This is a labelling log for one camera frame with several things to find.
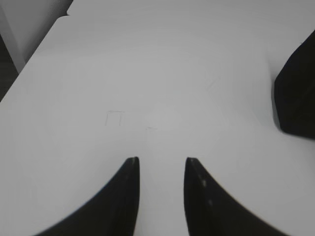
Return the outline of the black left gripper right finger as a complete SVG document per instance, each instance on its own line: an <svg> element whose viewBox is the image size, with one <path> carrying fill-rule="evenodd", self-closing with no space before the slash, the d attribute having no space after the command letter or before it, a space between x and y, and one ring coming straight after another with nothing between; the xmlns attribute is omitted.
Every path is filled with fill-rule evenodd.
<svg viewBox="0 0 315 236"><path fill-rule="evenodd" d="M186 159L184 208L191 236L278 235L221 188L197 158Z"/></svg>

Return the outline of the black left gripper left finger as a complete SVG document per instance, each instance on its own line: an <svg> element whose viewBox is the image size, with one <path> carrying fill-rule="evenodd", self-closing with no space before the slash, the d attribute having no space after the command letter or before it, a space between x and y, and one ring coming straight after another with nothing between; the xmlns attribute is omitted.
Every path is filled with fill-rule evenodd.
<svg viewBox="0 0 315 236"><path fill-rule="evenodd" d="M130 157L95 196L40 235L131 236L135 230L139 198L139 158Z"/></svg>

